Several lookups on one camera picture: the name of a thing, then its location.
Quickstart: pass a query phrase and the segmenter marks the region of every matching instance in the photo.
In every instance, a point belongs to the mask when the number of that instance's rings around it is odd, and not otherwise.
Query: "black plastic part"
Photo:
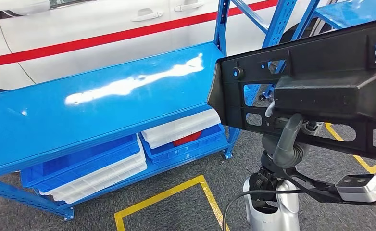
[[[208,104],[224,125],[279,137],[281,118],[301,113],[307,121],[348,125],[356,138],[350,142],[300,133],[296,142],[376,159],[376,21],[319,36],[219,59]],[[269,61],[285,60],[282,73],[272,74]],[[244,75],[232,77],[240,65]],[[275,110],[245,104],[247,84],[276,84]],[[247,123],[259,114],[262,124]]]

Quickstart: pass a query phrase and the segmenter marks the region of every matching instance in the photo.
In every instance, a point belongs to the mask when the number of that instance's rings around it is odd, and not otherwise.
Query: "white plastic tray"
[[[209,109],[141,132],[150,148],[157,148],[221,122],[218,113]]]
[[[140,152],[137,154],[89,173],[56,189],[48,192],[39,191],[39,193],[52,195],[55,201],[65,201],[71,204],[144,171],[147,169],[146,157],[138,135],[137,142],[140,147]]]

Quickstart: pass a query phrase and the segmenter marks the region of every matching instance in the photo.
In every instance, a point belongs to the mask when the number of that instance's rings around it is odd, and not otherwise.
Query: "red object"
[[[253,4],[249,4],[249,7],[256,11],[277,5],[278,0],[266,0]],[[217,12],[205,13],[187,18],[177,19],[164,23],[158,23],[150,26],[143,26],[130,30],[115,32],[107,35],[100,35],[91,38],[85,38],[81,40],[60,43],[47,47],[35,48],[27,51],[20,51],[11,54],[0,55],[0,65],[11,64],[16,62],[22,62],[25,60],[41,58],[54,54],[60,54],[70,51],[76,51],[84,48],[99,46],[111,42],[122,41],[125,39],[132,39],[144,35],[158,33],[166,30],[172,30],[180,27],[190,26],[194,24],[204,23],[216,19]],[[229,9],[229,16],[242,14],[239,8],[235,7]]]
[[[174,147],[178,147],[180,145],[183,145],[185,143],[188,143],[188,142],[191,142],[191,141],[194,141],[196,139],[198,139],[198,137],[201,135],[202,131],[199,131],[199,132],[195,132],[189,136],[186,136],[186,137],[182,137],[176,141],[173,141],[173,145]]]

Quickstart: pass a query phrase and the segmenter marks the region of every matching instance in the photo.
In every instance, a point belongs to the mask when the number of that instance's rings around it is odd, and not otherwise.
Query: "robotic arm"
[[[375,175],[347,175],[332,184],[296,170],[309,145],[376,159],[375,49],[376,21],[217,61],[208,104],[222,124],[263,134],[262,167],[237,197],[246,196],[254,231],[299,230],[295,193],[319,202],[376,203]],[[265,68],[271,61],[285,62],[286,68],[271,73]],[[244,86],[267,83],[276,84],[274,103],[269,108],[247,106]],[[261,125],[249,124],[248,114],[260,115]],[[317,122],[348,125],[356,138],[342,142],[317,137]],[[266,201],[277,201],[279,206]]]

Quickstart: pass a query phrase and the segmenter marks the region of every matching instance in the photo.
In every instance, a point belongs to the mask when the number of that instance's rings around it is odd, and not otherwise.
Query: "gray cable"
[[[274,190],[274,191],[271,191],[271,190],[251,190],[251,191],[246,191],[246,192],[242,192],[242,193],[239,193],[238,195],[236,195],[232,200],[230,200],[230,202],[227,204],[225,210],[224,210],[224,216],[222,218],[222,230],[223,231],[226,231],[226,215],[227,215],[227,211],[229,210],[230,206],[235,202],[235,200],[245,196],[245,195],[248,195],[248,194],[261,194],[261,193],[272,193],[272,194],[294,194],[294,193],[304,193],[303,191],[301,190],[287,190],[287,191],[278,191],[278,190]]]

